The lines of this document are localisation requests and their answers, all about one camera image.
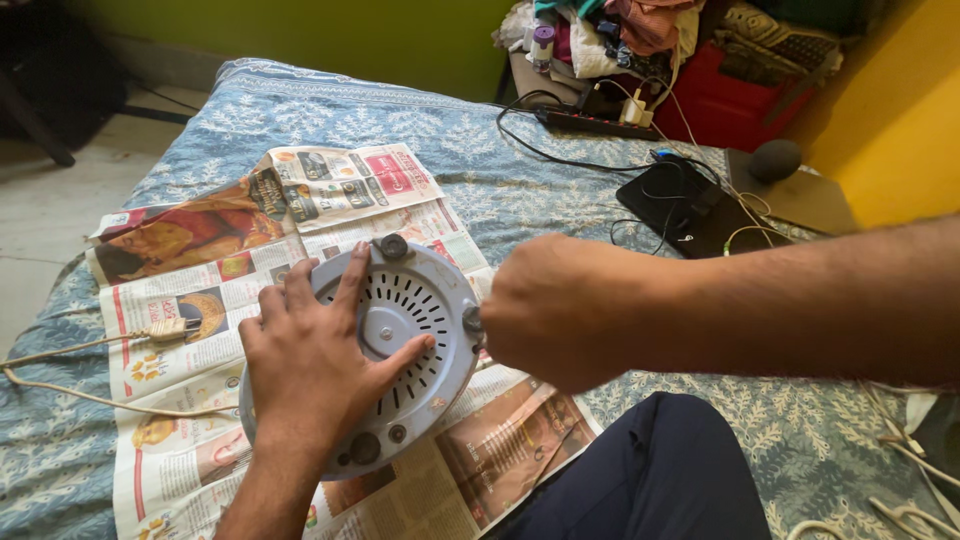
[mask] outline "bottle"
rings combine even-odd
[[[553,27],[541,26],[534,31],[533,48],[530,55],[534,59],[534,71],[550,71],[550,59],[553,58]]]

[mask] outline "knee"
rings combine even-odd
[[[730,424],[708,401],[690,394],[654,392],[647,399],[634,405],[633,415],[647,417],[656,422],[678,422],[687,426],[723,427]]]

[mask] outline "newspaper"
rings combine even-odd
[[[176,410],[236,403],[234,361],[134,401]],[[174,419],[117,411],[119,538],[210,538],[250,463],[233,414]],[[478,372],[433,431],[389,465],[321,482],[303,538],[483,534],[601,432],[585,407],[504,366]]]
[[[86,259],[102,287],[211,262],[296,231],[273,169],[169,208],[116,212],[101,224]]]
[[[267,154],[301,233],[443,196],[406,144],[286,147]]]
[[[249,175],[196,200],[105,216],[87,259],[107,335],[199,321],[169,343],[113,342],[112,398],[164,410],[236,404],[237,325],[259,313],[259,291],[303,258],[389,233],[447,258],[479,299],[490,293],[493,269],[403,144],[275,148]],[[210,538],[251,459],[237,412],[175,419],[116,409],[116,421],[118,535]],[[463,394],[405,454],[318,486],[303,536],[473,538],[599,432],[588,409],[481,351]]]
[[[307,255],[290,235],[206,264],[100,290],[107,335],[122,335],[162,319],[200,319],[182,341],[113,341],[108,349],[110,394],[121,403],[157,392],[243,357],[237,325],[260,313],[257,295],[282,283]]]

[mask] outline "blue patterned bedsheet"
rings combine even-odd
[[[406,142],[437,177],[449,203],[494,266],[517,245],[560,231],[609,241],[613,193],[630,177],[541,160],[502,136],[499,109],[402,86],[358,81],[274,61],[225,64],[204,108],[187,125],[126,208],[182,201],[238,178],[272,147]],[[609,165],[641,164],[645,141],[550,135],[529,115],[506,125],[548,153]],[[708,161],[723,171],[722,155]],[[625,227],[617,243],[649,251],[659,238]],[[663,252],[677,257],[669,247]],[[78,258],[11,357],[103,336],[97,284]],[[25,366],[18,374],[108,397],[107,348]],[[881,451],[882,425],[848,383],[628,373],[587,394],[611,423],[657,390],[706,398],[730,421],[750,463],[774,538],[798,522],[837,523],[851,539],[901,538],[866,502],[911,500],[938,508],[903,459]],[[896,401],[891,406],[902,411]],[[111,488],[116,428],[106,406],[0,378],[0,537],[115,536]]]

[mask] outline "microphone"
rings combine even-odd
[[[783,138],[764,142],[747,165],[750,174],[762,184],[774,184],[790,178],[801,164],[800,145]]]

